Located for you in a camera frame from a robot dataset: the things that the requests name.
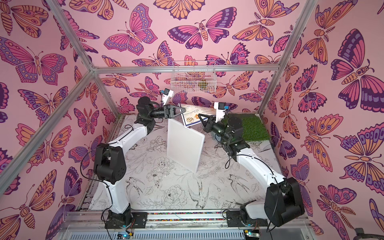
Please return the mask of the laminated dim sum menu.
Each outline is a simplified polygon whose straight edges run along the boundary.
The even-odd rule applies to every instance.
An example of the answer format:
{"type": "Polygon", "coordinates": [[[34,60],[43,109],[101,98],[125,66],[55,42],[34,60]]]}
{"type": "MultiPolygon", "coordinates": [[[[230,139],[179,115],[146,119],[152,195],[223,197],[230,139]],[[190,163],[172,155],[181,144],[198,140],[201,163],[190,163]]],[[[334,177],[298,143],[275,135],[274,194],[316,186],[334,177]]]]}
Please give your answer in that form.
{"type": "Polygon", "coordinates": [[[191,127],[201,124],[199,114],[214,116],[216,110],[202,106],[179,104],[179,107],[184,108],[186,111],[182,114],[182,120],[185,127],[191,127]]]}

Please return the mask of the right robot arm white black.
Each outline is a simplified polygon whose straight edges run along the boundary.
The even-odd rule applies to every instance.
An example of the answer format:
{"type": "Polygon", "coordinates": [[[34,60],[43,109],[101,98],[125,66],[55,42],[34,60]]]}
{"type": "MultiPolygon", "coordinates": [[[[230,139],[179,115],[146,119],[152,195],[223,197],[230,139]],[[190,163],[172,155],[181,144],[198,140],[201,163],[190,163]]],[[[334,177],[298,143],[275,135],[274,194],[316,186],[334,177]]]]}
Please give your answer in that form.
{"type": "Polygon", "coordinates": [[[247,202],[240,207],[243,224],[252,225],[259,219],[280,227],[305,214],[299,183],[286,178],[268,166],[243,138],[243,122],[230,117],[227,124],[216,116],[198,115],[204,131],[214,133],[230,159],[245,167],[265,190],[264,203],[247,202]]]}

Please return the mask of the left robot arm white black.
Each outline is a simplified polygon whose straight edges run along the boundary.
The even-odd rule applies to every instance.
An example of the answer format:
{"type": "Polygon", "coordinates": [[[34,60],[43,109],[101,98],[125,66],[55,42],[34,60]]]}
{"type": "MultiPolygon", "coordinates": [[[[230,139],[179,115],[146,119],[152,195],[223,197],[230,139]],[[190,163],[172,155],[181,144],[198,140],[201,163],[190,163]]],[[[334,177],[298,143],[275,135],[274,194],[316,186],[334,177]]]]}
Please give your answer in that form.
{"type": "Polygon", "coordinates": [[[111,201],[107,223],[120,228],[130,226],[133,221],[131,206],[124,196],[125,187],[121,183],[127,171],[125,153],[153,131],[155,119],[173,119],[186,112],[185,108],[161,105],[149,97],[141,97],[136,109],[138,115],[132,129],[107,144],[99,144],[95,156],[94,173],[105,184],[111,201]]]}

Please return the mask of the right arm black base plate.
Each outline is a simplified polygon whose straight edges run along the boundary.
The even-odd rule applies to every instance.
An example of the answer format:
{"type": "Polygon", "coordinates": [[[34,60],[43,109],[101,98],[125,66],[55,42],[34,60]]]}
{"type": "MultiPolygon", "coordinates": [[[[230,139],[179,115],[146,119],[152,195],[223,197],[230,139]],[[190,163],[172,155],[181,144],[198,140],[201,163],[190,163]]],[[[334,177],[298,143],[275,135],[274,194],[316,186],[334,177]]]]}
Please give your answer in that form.
{"type": "Polygon", "coordinates": [[[242,214],[242,211],[224,210],[222,216],[227,221],[228,227],[267,227],[268,223],[265,219],[249,219],[242,214]]]}

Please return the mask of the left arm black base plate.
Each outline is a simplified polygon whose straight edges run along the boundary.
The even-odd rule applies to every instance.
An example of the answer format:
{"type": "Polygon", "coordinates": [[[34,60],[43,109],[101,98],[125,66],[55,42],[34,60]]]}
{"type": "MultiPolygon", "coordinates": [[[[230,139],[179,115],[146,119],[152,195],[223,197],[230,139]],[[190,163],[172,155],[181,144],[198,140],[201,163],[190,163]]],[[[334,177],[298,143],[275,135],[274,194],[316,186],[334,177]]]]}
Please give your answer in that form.
{"type": "Polygon", "coordinates": [[[106,220],[106,229],[144,229],[147,223],[148,213],[129,212],[125,214],[116,214],[111,211],[106,220]]]}

